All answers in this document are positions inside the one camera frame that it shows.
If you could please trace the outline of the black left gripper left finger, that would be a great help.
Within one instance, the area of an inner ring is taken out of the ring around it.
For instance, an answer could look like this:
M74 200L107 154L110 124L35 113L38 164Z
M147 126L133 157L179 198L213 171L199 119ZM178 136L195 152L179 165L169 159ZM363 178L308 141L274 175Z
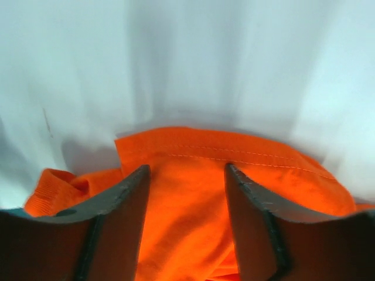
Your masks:
M2 280L134 280L151 170L53 216L1 212Z

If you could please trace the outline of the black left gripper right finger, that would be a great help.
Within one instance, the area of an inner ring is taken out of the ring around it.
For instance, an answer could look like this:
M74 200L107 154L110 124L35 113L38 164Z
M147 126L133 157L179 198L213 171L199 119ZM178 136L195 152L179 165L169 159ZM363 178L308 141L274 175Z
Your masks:
M224 171L241 280L374 279L374 210L327 215Z

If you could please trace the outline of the orange t-shirt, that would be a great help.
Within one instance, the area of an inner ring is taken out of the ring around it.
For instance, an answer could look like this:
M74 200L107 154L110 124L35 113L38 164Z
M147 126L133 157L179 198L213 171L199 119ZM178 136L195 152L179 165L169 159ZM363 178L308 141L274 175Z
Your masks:
M273 140L232 132L158 128L115 141L119 168L76 176L42 172L24 209L54 215L149 165L151 187L137 280L237 280L224 191L232 163L267 189L330 215L364 210L317 161Z

